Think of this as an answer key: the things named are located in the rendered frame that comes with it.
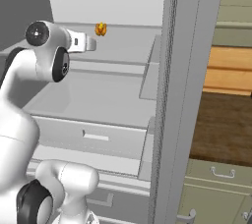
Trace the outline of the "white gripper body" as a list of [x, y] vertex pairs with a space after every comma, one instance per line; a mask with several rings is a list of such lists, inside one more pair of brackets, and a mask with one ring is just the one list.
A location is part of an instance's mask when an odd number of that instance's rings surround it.
[[82, 38], [81, 49], [83, 52], [96, 51], [96, 40], [85, 34]]

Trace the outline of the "clear glass fridge shelf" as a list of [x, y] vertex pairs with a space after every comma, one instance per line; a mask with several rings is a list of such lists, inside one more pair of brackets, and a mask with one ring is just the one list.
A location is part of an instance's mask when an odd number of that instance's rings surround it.
[[61, 24], [96, 39], [96, 51], [71, 54], [71, 71], [142, 75], [160, 27], [107, 26], [105, 36], [95, 35], [91, 24]]
[[25, 109], [33, 115], [145, 128], [156, 113], [153, 100], [139, 98], [139, 77], [71, 72], [48, 84]]

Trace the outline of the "clear fridge door bin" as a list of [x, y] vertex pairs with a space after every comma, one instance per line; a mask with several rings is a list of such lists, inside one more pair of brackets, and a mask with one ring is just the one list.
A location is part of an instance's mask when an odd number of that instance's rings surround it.
[[145, 136], [144, 148], [138, 176], [138, 178], [143, 181], [149, 181], [152, 175], [155, 121], [156, 121], [155, 117], [150, 118]]
[[160, 44], [161, 36], [157, 34], [142, 78], [139, 93], [141, 99], [157, 99]]

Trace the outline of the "grey fridge door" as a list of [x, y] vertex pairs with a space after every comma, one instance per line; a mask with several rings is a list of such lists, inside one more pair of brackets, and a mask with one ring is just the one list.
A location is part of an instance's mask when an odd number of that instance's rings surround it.
[[148, 224], [175, 224], [221, 0], [163, 0]]

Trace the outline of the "grey fridge drawer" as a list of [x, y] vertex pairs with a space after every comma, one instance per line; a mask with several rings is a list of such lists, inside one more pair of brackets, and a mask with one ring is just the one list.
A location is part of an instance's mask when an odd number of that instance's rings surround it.
[[59, 159], [137, 176], [146, 130], [34, 117], [40, 127], [36, 159]]
[[57, 221], [86, 224], [93, 212], [101, 224], [148, 224], [149, 186], [137, 179], [62, 160], [31, 161], [34, 176], [60, 193]]

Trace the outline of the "orange yellow fruit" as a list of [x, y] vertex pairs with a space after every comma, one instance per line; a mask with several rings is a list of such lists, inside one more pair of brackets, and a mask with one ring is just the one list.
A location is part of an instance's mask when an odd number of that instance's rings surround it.
[[94, 32], [98, 36], [105, 36], [107, 33], [107, 25], [104, 23], [99, 23], [95, 25]]

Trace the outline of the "beige run of cupboards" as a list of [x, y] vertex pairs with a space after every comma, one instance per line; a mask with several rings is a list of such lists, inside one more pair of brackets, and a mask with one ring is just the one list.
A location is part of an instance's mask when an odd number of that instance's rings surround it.
[[220, 0], [213, 45], [252, 47], [252, 0]]

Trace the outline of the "beige cupboard drawer front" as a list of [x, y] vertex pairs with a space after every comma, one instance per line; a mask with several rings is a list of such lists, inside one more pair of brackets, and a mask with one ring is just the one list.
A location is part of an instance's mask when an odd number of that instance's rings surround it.
[[[218, 178], [211, 173], [212, 166], [216, 167], [218, 173], [227, 175], [231, 169], [234, 169], [235, 177], [233, 179]], [[190, 159], [185, 179], [199, 186], [252, 195], [251, 167]]]

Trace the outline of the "beige cupboard door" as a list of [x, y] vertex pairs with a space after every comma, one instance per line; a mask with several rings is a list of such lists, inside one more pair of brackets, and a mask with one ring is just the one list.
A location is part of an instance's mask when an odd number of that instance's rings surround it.
[[185, 184], [178, 213], [188, 215], [196, 210], [194, 224], [243, 224], [241, 207], [250, 198], [238, 190], [215, 189]]

